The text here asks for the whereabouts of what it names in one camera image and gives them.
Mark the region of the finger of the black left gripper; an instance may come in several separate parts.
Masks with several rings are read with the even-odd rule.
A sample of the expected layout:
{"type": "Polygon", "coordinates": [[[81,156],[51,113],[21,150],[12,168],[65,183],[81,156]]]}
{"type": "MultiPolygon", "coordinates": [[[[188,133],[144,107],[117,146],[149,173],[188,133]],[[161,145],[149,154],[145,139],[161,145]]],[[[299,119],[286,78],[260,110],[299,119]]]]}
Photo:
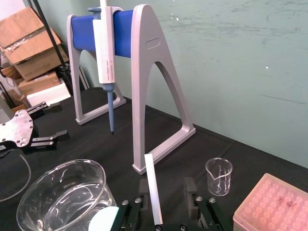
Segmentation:
{"type": "Polygon", "coordinates": [[[49,147],[54,146],[59,141],[68,139],[68,131],[63,130],[48,137],[33,138],[30,142],[30,147],[49,147]]]}
{"type": "Polygon", "coordinates": [[[61,104],[60,103],[53,103],[53,104],[50,104],[50,105],[47,105],[46,102],[41,102],[35,106],[32,106],[28,109],[26,109],[26,111],[29,113],[29,114],[34,114],[34,113],[37,113],[37,112],[58,112],[61,110],[61,104]]]}

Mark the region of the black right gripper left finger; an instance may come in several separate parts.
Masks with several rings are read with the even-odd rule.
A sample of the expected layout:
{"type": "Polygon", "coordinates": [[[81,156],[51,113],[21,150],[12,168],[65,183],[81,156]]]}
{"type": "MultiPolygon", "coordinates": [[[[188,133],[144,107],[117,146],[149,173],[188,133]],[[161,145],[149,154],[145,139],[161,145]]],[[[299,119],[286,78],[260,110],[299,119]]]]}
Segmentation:
{"type": "Polygon", "coordinates": [[[148,181],[139,182],[138,196],[132,201],[124,199],[115,217],[115,231],[153,231],[154,225],[145,225],[145,212],[149,209],[148,181]]]}

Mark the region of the left gripper body silver plate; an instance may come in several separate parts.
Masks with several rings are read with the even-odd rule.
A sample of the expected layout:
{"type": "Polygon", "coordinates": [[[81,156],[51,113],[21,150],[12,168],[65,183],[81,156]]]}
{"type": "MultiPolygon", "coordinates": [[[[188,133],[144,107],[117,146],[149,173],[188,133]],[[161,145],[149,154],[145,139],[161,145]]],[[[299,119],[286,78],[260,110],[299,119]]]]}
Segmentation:
{"type": "Polygon", "coordinates": [[[28,110],[17,110],[10,121],[0,125],[0,154],[11,149],[29,149],[33,130],[33,119],[28,110]]]}

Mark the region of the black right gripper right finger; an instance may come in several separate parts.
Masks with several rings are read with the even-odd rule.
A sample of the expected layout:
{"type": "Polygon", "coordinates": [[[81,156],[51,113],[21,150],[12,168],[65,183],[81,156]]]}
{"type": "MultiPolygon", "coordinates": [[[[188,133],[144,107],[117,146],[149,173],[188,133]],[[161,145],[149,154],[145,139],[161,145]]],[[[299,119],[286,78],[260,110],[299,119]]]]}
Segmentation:
{"type": "Polygon", "coordinates": [[[198,194],[195,181],[184,178],[184,195],[188,214],[203,231],[226,231],[228,218],[219,207],[215,197],[203,198],[198,194]]]}

